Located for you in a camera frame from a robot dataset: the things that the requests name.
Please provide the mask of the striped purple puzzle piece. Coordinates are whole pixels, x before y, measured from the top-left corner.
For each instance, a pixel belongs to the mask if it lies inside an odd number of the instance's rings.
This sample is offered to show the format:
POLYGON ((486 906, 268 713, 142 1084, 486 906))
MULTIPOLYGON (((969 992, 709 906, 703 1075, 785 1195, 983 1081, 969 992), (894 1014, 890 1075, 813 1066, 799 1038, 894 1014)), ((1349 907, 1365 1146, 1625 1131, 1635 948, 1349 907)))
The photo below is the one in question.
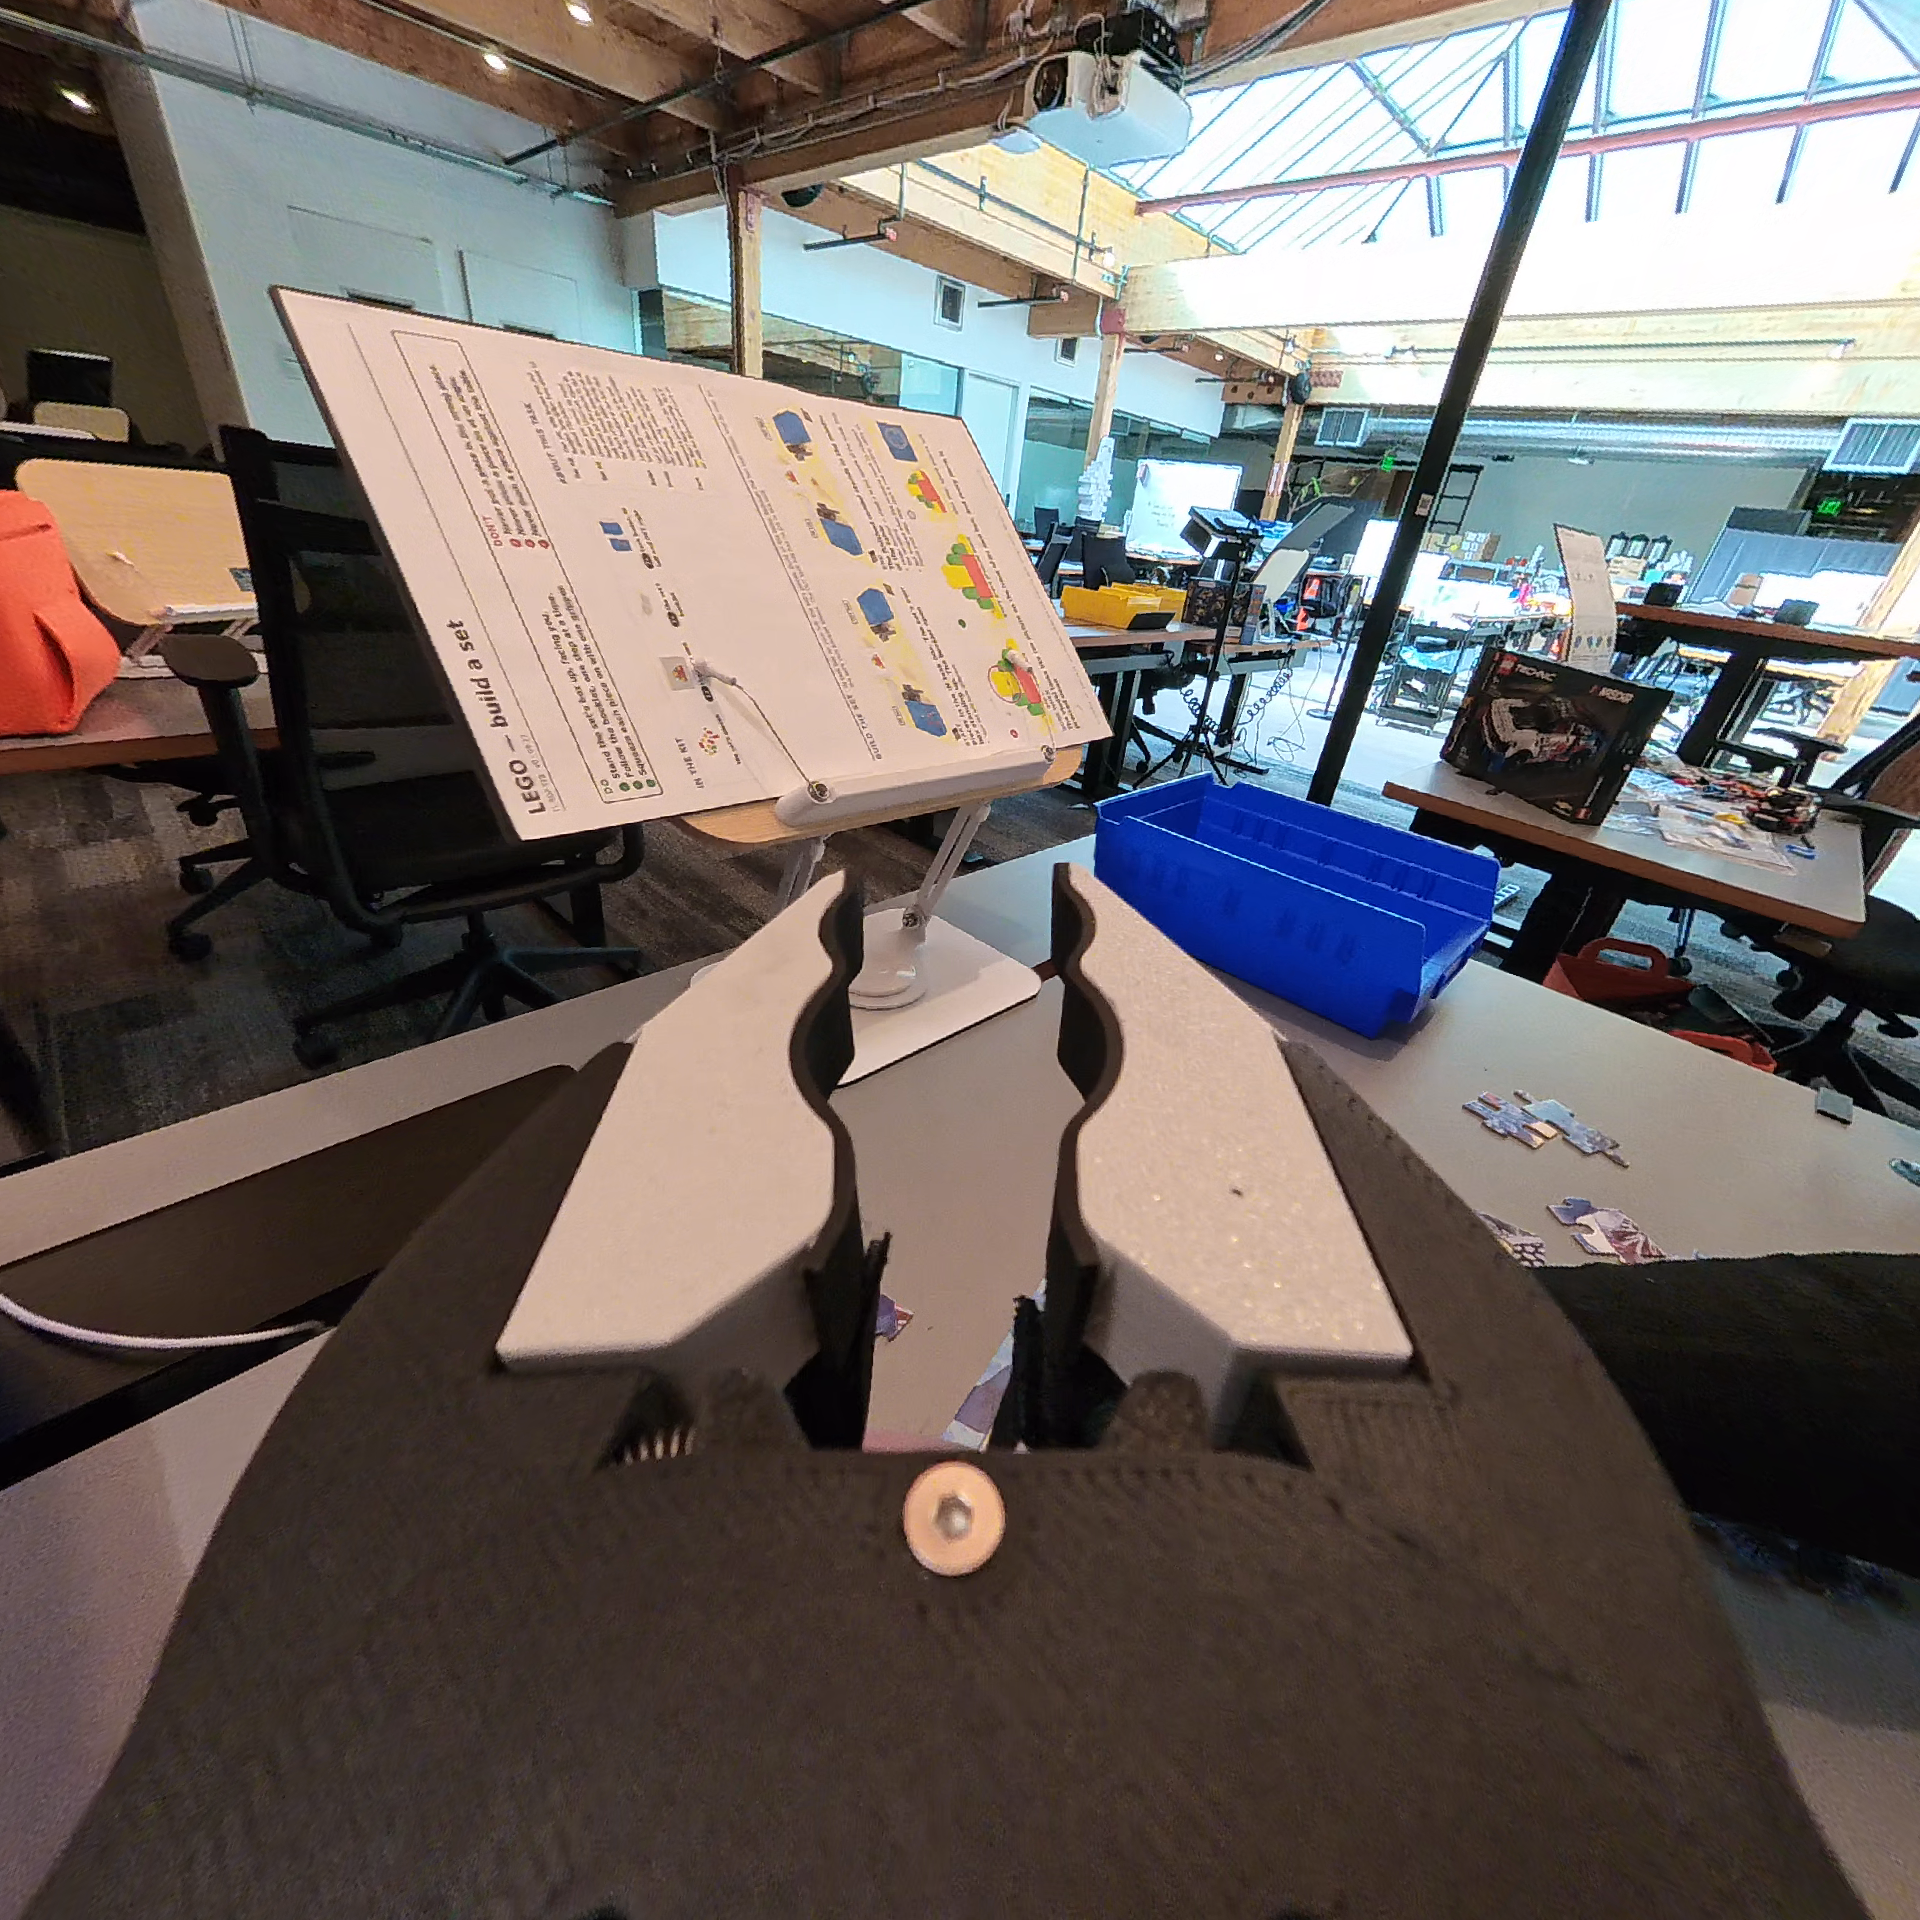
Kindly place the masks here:
POLYGON ((969 1452, 981 1452, 989 1446, 1006 1387, 1013 1379, 1015 1344, 1018 1338, 1010 1331, 943 1428, 946 1446, 969 1452))

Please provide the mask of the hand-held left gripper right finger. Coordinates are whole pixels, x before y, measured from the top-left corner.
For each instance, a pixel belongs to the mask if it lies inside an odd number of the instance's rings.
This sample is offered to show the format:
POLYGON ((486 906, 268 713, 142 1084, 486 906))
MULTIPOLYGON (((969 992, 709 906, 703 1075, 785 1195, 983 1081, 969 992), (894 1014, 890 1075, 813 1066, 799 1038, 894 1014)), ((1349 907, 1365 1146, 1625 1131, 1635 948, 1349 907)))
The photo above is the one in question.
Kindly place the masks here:
POLYGON ((1083 1447, 1121 1386, 1174 1374, 1207 1440, 1275 1372, 1413 1362, 1279 1033, 1091 872, 1052 875, 1062 1131, 1039 1303, 1015 1320, 1013 1439, 1083 1447))

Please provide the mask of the person's right forearm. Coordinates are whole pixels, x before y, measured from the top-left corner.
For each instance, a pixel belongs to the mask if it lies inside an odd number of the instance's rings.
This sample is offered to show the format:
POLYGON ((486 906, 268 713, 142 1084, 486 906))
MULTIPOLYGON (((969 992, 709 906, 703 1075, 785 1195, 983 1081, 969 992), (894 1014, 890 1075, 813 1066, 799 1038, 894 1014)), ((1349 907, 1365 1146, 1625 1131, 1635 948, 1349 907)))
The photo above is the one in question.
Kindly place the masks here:
POLYGON ((1699 1514, 1917 1572, 1917 1258, 1547 1267, 1699 1514))

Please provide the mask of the white printed display panel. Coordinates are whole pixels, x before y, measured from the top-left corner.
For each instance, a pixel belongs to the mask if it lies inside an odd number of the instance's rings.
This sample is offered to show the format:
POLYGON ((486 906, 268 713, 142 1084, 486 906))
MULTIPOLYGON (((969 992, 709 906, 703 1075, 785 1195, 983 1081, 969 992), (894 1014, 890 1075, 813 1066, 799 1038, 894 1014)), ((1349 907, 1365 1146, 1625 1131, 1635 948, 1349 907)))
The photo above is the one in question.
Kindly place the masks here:
POLYGON ((829 833, 1108 737, 964 422, 273 299, 522 841, 829 833))

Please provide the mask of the red bag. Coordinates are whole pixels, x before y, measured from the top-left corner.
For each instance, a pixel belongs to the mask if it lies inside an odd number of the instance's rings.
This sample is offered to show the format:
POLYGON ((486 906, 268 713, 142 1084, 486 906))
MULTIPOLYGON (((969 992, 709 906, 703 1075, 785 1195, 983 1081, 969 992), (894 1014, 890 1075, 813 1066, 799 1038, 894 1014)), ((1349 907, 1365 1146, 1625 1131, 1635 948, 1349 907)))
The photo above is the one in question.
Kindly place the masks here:
POLYGON ((1545 988, 1622 1015, 1655 1015, 1684 1002, 1693 982, 1657 944, 1597 938, 1562 951, 1542 979, 1545 988))

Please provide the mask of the orange fabric item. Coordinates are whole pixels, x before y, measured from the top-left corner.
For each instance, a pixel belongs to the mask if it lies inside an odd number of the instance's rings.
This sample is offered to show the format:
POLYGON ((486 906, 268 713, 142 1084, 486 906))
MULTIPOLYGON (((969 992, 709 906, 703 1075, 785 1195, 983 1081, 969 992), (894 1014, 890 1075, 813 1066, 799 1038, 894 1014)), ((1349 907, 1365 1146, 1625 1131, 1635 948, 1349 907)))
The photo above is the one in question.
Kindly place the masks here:
POLYGON ((119 662, 50 511, 3 492, 3 737, 74 735, 119 662))

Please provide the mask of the black mesh desk chair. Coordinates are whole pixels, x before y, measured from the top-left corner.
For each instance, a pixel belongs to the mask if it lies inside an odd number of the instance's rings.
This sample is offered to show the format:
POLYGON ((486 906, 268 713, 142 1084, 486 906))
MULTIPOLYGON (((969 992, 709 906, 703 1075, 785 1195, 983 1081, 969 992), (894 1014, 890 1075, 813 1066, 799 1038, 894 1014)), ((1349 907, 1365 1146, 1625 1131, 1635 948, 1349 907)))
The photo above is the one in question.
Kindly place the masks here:
POLYGON ((638 872, 639 828, 511 841, 340 456, 242 426, 222 430, 222 450, 277 750, 255 750, 241 698, 255 668, 241 641, 182 636, 159 651, 198 692, 254 865, 379 948, 414 926, 465 924, 447 960, 302 1015, 295 1057, 325 1066, 337 1022, 436 994, 444 1040, 507 1002, 555 1004, 545 974, 636 976, 636 948, 604 947, 601 889, 638 872))

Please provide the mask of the brown flat panel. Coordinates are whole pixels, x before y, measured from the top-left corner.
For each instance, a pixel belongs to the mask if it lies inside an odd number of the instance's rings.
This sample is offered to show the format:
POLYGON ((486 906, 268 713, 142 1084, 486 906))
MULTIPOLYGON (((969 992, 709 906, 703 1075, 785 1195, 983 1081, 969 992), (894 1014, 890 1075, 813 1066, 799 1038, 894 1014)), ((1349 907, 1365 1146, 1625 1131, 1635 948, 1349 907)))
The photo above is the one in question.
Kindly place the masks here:
MULTIPOLYGON (((572 1078, 545 1067, 4 1267, 4 1295, 140 1338, 337 1324, 419 1223, 572 1078)), ((3 1483, 290 1348, 86 1353, 3 1329, 3 1483)))

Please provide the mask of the white ceiling projector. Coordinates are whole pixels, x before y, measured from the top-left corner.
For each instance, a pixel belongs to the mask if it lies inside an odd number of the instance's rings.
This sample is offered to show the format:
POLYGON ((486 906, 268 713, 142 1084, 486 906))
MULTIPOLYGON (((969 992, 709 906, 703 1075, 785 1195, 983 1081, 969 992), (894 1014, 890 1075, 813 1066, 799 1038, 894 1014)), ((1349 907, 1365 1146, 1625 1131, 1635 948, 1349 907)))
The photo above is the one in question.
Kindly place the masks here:
POLYGON ((1142 54, 1071 50, 1031 70, 1018 123, 1085 166, 1115 169, 1179 153, 1191 138, 1194 113, 1142 54))

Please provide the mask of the black tripod stand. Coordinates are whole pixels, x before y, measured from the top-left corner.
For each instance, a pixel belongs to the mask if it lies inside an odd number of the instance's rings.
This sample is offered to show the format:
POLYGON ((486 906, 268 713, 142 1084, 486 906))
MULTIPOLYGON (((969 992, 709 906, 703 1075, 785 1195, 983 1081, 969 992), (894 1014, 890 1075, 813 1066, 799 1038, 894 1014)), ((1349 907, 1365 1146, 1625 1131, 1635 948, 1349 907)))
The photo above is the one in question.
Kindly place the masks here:
POLYGON ((1203 631, 1211 623, 1207 641, 1195 643, 1205 655, 1205 682, 1189 729, 1140 771, 1139 785, 1150 785, 1165 768, 1183 778, 1194 761, 1203 761, 1217 779, 1228 778, 1226 726, 1211 708, 1217 686, 1228 675, 1230 651, 1244 643, 1247 623, 1258 623, 1263 604, 1260 558, 1271 546, 1269 532, 1269 524, 1237 511, 1194 507, 1189 512, 1183 539, 1203 558, 1195 585, 1211 590, 1213 608, 1213 615, 1198 620, 1203 631))

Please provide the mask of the wooden table top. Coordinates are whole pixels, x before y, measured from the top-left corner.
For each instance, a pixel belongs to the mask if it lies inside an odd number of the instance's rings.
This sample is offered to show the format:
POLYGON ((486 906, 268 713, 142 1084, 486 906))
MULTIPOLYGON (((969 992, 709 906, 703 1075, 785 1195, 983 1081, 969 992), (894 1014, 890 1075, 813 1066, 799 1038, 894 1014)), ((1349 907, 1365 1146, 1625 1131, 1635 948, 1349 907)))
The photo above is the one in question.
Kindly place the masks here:
POLYGON ((15 486, 55 516, 86 599, 111 620, 241 633, 255 618, 227 471, 33 460, 15 486))

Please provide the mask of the grey work table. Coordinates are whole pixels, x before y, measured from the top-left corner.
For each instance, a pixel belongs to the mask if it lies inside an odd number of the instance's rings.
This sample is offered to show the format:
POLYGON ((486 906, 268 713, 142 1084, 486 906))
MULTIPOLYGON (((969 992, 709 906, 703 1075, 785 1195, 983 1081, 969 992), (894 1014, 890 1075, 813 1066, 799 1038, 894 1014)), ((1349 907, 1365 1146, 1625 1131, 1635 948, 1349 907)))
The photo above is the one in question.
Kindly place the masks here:
POLYGON ((1769 865, 1721 849, 1681 849, 1657 833, 1565 824, 1542 808, 1487 788, 1443 761, 1382 793, 1415 808, 1415 833, 1459 849, 1491 849, 1547 875, 1514 936, 1501 970, 1542 982, 1558 954, 1605 934, 1622 902, 1691 903, 1716 918, 1747 915, 1846 940, 1865 924, 1861 833, 1834 818, 1814 828, 1811 859, 1769 865))

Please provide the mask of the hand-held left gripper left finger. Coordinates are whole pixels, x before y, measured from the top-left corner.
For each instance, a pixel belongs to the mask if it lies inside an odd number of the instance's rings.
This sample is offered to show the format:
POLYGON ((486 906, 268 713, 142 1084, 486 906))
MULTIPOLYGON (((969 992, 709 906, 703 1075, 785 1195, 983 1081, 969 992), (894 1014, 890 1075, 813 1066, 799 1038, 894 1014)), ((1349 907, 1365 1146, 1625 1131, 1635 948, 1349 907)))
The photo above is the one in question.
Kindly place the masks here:
POLYGON ((829 1098, 852 1066, 852 875, 815 881, 650 1020, 495 1355, 511 1369, 726 1369, 779 1386, 815 1447, 866 1432, 881 1272, 829 1098))

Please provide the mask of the background wooden desk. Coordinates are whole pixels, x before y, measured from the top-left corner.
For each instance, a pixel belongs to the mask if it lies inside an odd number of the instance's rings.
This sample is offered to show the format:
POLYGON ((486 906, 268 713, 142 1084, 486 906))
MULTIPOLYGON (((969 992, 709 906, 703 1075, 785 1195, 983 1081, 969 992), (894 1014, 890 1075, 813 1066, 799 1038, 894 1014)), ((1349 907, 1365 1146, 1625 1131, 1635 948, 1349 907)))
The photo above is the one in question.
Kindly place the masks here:
POLYGON ((1627 607, 1619 611, 1621 626, 1638 626, 1683 643, 1715 644, 1725 651, 1718 670, 1687 735, 1676 746, 1681 761, 1708 763, 1721 744, 1737 737, 1737 726, 1761 713, 1761 686, 1772 662, 1914 662, 1914 638, 1881 638, 1858 631, 1794 626, 1765 618, 1715 615, 1703 608, 1627 607))

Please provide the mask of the black mesh office chair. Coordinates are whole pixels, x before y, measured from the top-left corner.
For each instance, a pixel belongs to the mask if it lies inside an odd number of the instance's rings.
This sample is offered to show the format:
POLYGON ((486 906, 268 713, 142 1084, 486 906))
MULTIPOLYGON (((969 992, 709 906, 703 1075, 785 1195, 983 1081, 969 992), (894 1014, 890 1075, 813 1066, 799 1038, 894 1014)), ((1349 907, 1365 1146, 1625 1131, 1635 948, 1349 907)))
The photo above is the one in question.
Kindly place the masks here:
MULTIPOLYGON (((1917 828, 1917 721, 1911 719, 1876 750, 1865 755, 1834 786, 1821 791, 1825 809, 1838 809, 1862 826, 1862 867, 1871 881, 1909 831, 1917 828)), ((1825 1086, 1858 1106, 1887 1115, 1884 1095, 1917 1108, 1917 1089, 1900 1072, 1862 1057, 1853 1048, 1861 1015, 1881 1020, 1885 1033, 1915 1036, 1917 1020, 1917 919, 1895 903, 1865 902, 1861 930, 1818 944, 1801 929, 1745 915, 1721 919, 1721 930, 1787 963, 1773 1010, 1789 1020, 1809 1017, 1821 1002, 1835 999, 1841 1014, 1818 1032, 1787 1038, 1780 1024, 1767 1024, 1762 1038, 1773 1048, 1775 1072, 1801 1086, 1825 1086)))

